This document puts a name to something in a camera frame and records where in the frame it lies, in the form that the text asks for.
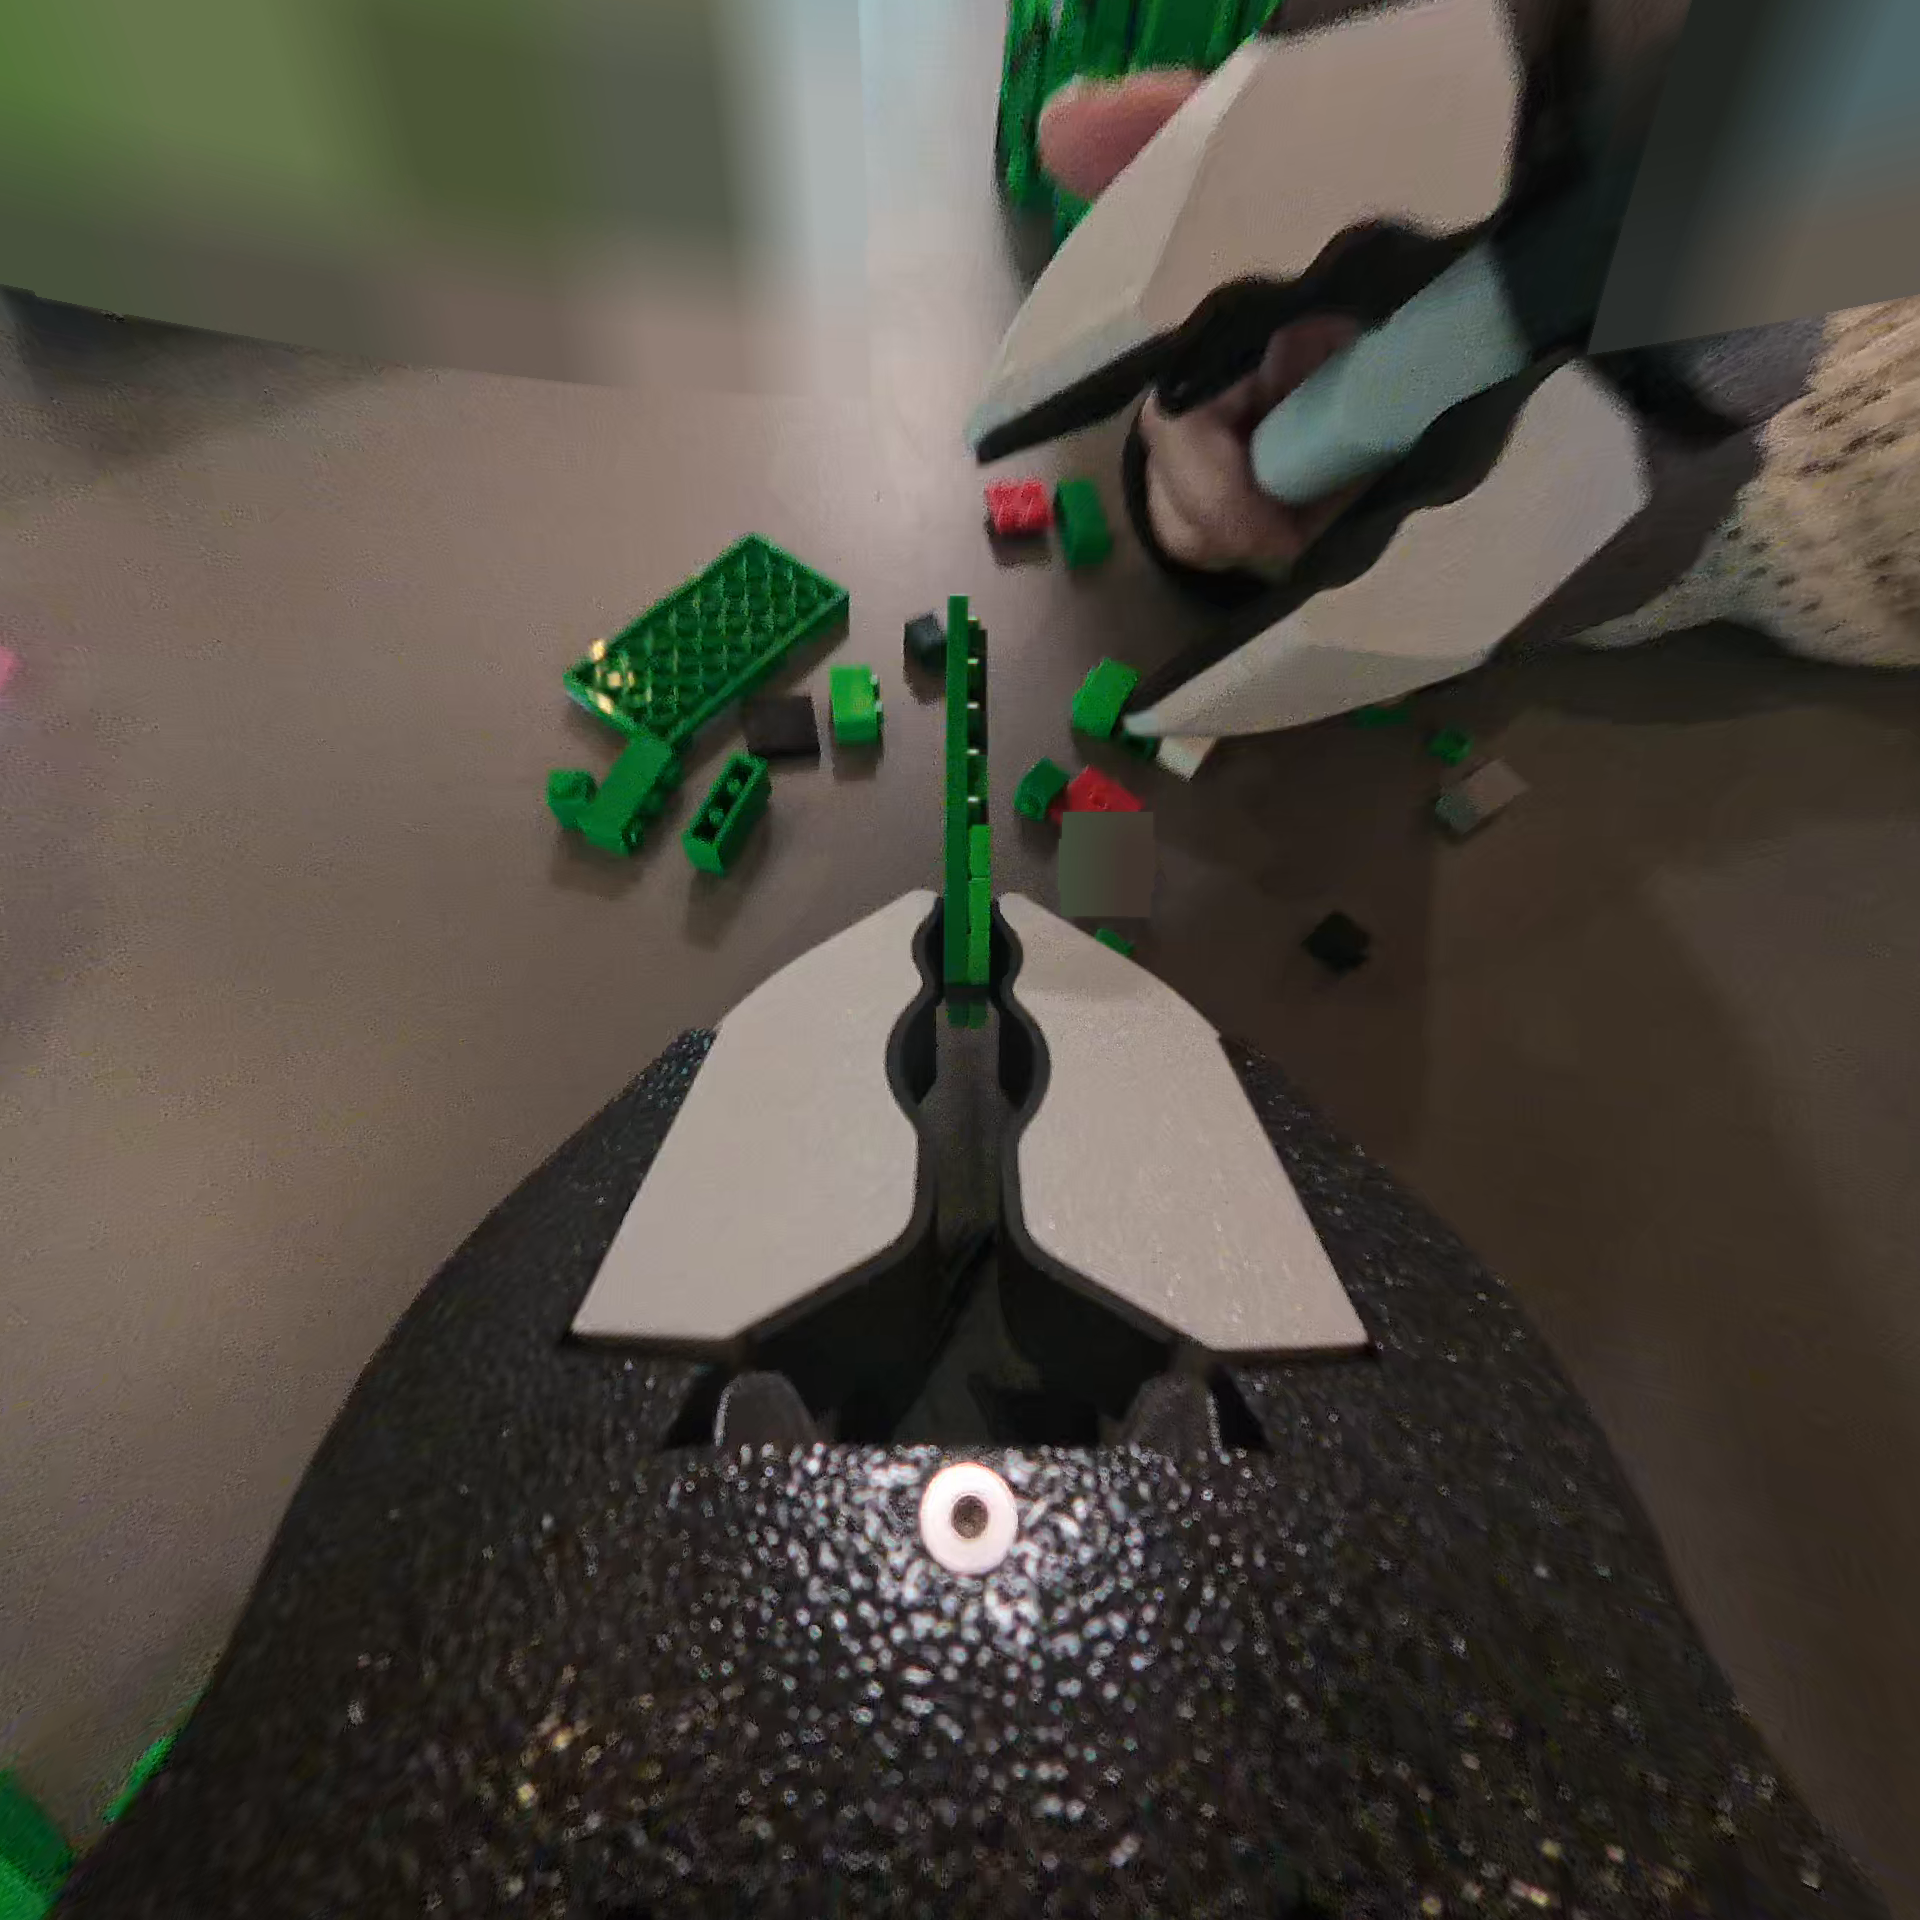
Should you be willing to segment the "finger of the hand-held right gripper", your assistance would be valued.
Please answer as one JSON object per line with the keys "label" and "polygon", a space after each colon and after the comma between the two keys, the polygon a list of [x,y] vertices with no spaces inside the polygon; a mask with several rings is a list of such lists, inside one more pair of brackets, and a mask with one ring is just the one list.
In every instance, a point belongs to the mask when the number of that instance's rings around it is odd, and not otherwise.
{"label": "finger of the hand-held right gripper", "polygon": [[1419,507],[1358,579],[1324,588],[1121,720],[1127,738],[1316,726],[1475,671],[1648,502],[1639,420],[1581,360],[1519,407],[1478,486]]}
{"label": "finger of the hand-held right gripper", "polygon": [[1168,410],[1260,360],[1296,314],[1385,314],[1508,197],[1524,60],[1506,6],[1358,14],[1247,41],[1060,243],[966,438],[998,461]]}

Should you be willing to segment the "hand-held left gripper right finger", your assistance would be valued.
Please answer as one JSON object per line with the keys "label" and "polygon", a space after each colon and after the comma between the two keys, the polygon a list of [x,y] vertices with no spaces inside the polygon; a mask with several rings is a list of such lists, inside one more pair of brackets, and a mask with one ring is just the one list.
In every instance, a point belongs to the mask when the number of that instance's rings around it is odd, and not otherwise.
{"label": "hand-held left gripper right finger", "polygon": [[1213,1022],[1025,894],[1005,894],[1000,918],[1007,1013],[1038,1043],[1011,1172],[1043,1267],[1218,1359],[1365,1352]]}

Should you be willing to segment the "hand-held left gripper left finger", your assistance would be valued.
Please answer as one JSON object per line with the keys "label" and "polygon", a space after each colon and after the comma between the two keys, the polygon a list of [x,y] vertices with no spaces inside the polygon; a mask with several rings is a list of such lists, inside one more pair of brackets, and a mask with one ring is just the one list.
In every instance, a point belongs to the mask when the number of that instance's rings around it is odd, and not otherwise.
{"label": "hand-held left gripper left finger", "polygon": [[924,993],[910,889],[794,957],[714,1027],[570,1331],[734,1347],[888,1254],[921,1203],[889,1043]]}

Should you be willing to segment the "green lego plate assembly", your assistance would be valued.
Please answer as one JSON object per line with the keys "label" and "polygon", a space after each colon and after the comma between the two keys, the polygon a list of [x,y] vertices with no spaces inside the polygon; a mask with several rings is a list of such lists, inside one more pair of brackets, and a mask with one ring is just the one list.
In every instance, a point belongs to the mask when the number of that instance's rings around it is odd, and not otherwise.
{"label": "green lego plate assembly", "polygon": [[943,993],[953,1027],[984,1027],[995,970],[986,630],[947,601],[943,804]]}

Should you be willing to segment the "grey lego brick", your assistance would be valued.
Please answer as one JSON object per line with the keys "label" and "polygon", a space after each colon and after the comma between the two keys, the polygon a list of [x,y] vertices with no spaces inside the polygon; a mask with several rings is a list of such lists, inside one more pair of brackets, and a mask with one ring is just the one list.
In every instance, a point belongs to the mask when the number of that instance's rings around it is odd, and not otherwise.
{"label": "grey lego brick", "polygon": [[1448,783],[1433,800],[1429,817],[1453,840],[1472,840],[1500,815],[1527,798],[1531,785],[1506,763],[1487,759]]}

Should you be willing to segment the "green hollow lego brick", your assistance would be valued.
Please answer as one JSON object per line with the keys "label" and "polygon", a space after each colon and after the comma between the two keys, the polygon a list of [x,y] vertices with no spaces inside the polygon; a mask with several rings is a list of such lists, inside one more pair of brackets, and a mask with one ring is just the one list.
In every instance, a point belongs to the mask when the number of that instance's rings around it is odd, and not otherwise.
{"label": "green hollow lego brick", "polygon": [[769,797],[768,759],[734,755],[682,829],[687,862],[705,876],[726,876],[765,817]]}

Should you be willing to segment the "green lego brick cluster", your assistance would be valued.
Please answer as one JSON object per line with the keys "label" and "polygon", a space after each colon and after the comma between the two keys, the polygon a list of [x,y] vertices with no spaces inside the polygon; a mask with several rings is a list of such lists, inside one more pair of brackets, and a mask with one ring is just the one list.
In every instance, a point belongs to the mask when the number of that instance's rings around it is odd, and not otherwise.
{"label": "green lego brick cluster", "polygon": [[638,733],[606,778],[583,768],[545,774],[545,804],[559,828],[593,850],[632,858],[682,785],[682,757],[658,737]]}

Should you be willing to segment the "large green lego plate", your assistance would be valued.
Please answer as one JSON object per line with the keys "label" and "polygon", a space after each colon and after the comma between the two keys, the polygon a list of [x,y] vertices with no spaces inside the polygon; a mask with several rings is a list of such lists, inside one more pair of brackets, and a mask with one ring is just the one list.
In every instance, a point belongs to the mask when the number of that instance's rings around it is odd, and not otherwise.
{"label": "large green lego plate", "polygon": [[617,633],[589,643],[563,667],[563,692],[621,738],[682,751],[848,611],[838,579],[765,534],[741,534]]}

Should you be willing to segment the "green lego structure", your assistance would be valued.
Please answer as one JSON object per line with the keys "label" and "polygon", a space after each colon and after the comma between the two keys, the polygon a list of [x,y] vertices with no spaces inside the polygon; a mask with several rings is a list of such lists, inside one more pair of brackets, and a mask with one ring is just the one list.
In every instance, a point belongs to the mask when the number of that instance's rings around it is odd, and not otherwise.
{"label": "green lego structure", "polygon": [[[181,1740],[181,1721],[158,1737],[130,1766],[101,1820],[114,1827],[165,1768]],[[54,1908],[79,1856],[57,1820],[28,1792],[24,1780],[4,1772],[4,1917],[45,1917]]]}

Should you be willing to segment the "person's right hand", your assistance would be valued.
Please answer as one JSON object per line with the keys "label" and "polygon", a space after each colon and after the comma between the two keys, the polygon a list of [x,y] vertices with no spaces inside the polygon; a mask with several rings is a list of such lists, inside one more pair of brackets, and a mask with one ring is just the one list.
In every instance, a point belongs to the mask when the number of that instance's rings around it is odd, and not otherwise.
{"label": "person's right hand", "polygon": [[[1097,202],[1202,82],[1198,67],[1145,67],[1064,83],[1038,116],[1043,169],[1069,197]],[[1320,483],[1304,507],[1287,507],[1260,487],[1253,460],[1262,420],[1355,336],[1347,315],[1307,315],[1278,328],[1257,371],[1211,403],[1185,414],[1144,405],[1145,520],[1171,562],[1275,579],[1365,490]]]}

